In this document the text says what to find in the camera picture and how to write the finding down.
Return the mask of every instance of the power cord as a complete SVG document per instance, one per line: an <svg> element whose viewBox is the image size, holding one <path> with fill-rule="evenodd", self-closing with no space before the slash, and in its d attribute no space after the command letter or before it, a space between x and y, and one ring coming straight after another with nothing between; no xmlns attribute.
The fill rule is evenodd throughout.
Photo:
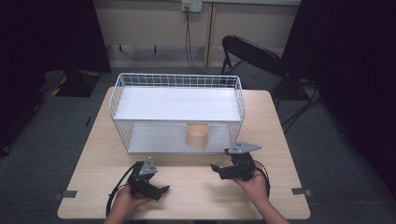
<svg viewBox="0 0 396 224"><path fill-rule="evenodd" d="M313 48L317 44L318 35L319 35L321 29L323 28L324 22L327 20L329 14L330 14L330 11L332 10L332 7L333 7L334 3L335 3L335 0L332 0L331 4L329 6L329 9L327 10L327 12L326 12L326 14L325 14L325 16L323 18L323 21L321 22L317 32L315 33L315 35L313 37L313 41L311 42L311 45L309 46L309 51L308 51L308 53L307 53L307 55L306 55L306 57L304 59L303 66L302 66L302 68L300 70L299 79L301 79L302 76L303 76L303 73L304 73L304 70L306 68L306 64L308 62L308 59L311 57ZM289 131L289 129L293 125L293 123L297 120L297 118L300 117L301 114L303 114L305 112L306 109L311 108L313 105L317 104L321 100L321 98L319 97L315 102L312 103L312 100L314 98L315 92L312 95L312 97L308 100L308 102L304 106L302 106L300 109L297 110L299 112L296 112L291 118L289 118L288 120L286 120L285 122L282 123L282 126L283 126L284 124L286 124L286 123L290 122L292 119L294 119L292 121L291 125L284 131L284 134L286 134Z"/></svg>
<svg viewBox="0 0 396 224"><path fill-rule="evenodd" d="M287 120L285 120L284 122L282 122L281 126L283 127L284 125L286 125L287 123L291 122L291 124L288 126L288 128L283 132L283 134L286 134L289 129L291 128L291 126L294 124L294 122L297 120L297 118L299 118L308 108L312 108L312 106L316 105L317 103L319 103L321 101L321 97L319 97L317 100L313 101L313 99L315 98L315 95L318 91L318 87L315 86L314 92L312 93L312 96L309 98L308 102L306 102L305 105L303 105L302 107L298 108L298 109L293 109L291 111L295 111L295 113L288 118ZM287 114L289 114L291 111L281 115L280 117L283 117Z"/></svg>
<svg viewBox="0 0 396 224"><path fill-rule="evenodd" d="M270 176L268 175L267 169L265 169L264 165L261 162L259 162L259 161L255 161L255 162L257 162L259 165L262 166L262 169L258 168L257 166L254 166L254 169L260 171L260 173L262 173L262 175L264 176L265 185L267 187L267 196L270 197L270 189L271 189Z"/></svg>
<svg viewBox="0 0 396 224"><path fill-rule="evenodd" d="M189 67L196 73L200 75L209 75L207 72L200 70L197 68L192 60L191 57L191 39L190 39L190 15L189 7L184 7L185 12L186 12L186 20L187 20L187 30L186 30L186 56L187 56L187 63L189 64Z"/></svg>
<svg viewBox="0 0 396 224"><path fill-rule="evenodd" d="M137 162L132 165L126 172L125 174L122 176L122 178L120 179L119 183L116 185L116 187L113 189L113 191L111 191L111 193L108 195L108 200L107 200L107 205L106 205L106 217L108 216L108 214L110 213L111 210L111 204L113 203L113 199L114 196L116 196L117 191L119 191L119 189L123 186L126 186L128 184L122 185L120 186L121 182L123 181L123 179L125 178L125 176L128 175L129 172L131 172L131 170L133 170L137 165Z"/></svg>

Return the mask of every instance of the electrical outlet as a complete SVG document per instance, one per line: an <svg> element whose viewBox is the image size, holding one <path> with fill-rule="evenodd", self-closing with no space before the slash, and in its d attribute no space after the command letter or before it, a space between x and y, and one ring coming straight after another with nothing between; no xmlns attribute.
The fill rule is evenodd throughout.
<svg viewBox="0 0 396 224"><path fill-rule="evenodd" d="M202 12L202 1L192 1L192 12Z"/></svg>
<svg viewBox="0 0 396 224"><path fill-rule="evenodd" d="M186 8L189 12L202 12L202 1L181 1L181 11L186 11Z"/></svg>
<svg viewBox="0 0 396 224"><path fill-rule="evenodd" d="M189 11L191 11L192 10L191 7L192 7L191 1L186 1L186 0L181 1L181 11L186 11L186 8L188 8Z"/></svg>

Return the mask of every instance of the hand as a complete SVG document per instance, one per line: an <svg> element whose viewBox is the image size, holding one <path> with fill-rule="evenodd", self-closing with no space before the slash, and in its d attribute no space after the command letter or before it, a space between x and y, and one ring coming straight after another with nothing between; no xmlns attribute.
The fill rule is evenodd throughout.
<svg viewBox="0 0 396 224"><path fill-rule="evenodd" d="M233 181L241 187L248 199L254 204L267 224L289 223L270 203L267 196L267 185L265 177L258 170L254 170L253 177L248 181L240 178Z"/></svg>
<svg viewBox="0 0 396 224"><path fill-rule="evenodd" d="M145 198L142 195L133 195L129 185L126 185L117 191L116 199L104 223L122 223L132 216L138 206L150 201L150 198Z"/></svg>
<svg viewBox="0 0 396 224"><path fill-rule="evenodd" d="M254 164L256 167L260 167L260 169L262 168L258 162L255 161ZM249 179L249 181L244 181L240 178L233 179L233 181L241 187L251 202L269 201L267 196L266 180L260 171L255 169L253 177Z"/></svg>

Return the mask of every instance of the chair backrest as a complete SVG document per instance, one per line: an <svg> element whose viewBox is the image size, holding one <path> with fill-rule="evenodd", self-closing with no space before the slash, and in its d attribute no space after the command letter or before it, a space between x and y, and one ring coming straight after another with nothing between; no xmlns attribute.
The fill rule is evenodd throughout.
<svg viewBox="0 0 396 224"><path fill-rule="evenodd" d="M265 49L236 35L225 36L222 39L222 46L230 66L229 53L275 75L282 77L286 75L280 58L269 49Z"/></svg>

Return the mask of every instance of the wooden table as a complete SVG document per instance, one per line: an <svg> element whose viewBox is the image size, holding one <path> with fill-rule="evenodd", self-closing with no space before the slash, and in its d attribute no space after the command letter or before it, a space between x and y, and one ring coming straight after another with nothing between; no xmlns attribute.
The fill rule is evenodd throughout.
<svg viewBox="0 0 396 224"><path fill-rule="evenodd" d="M99 110L67 190L58 216L66 219L106 217L108 194L136 161L148 155L129 155L109 116L112 88ZM290 151L267 91L244 91L247 113L239 141L258 144L253 159L266 167L271 180L270 201L287 219L306 219L310 211ZM159 172L150 179L157 187L171 188L157 201L141 206L132 219L251 220L262 219L243 191L231 180L221 180L209 164L231 165L227 155L150 155Z"/></svg>

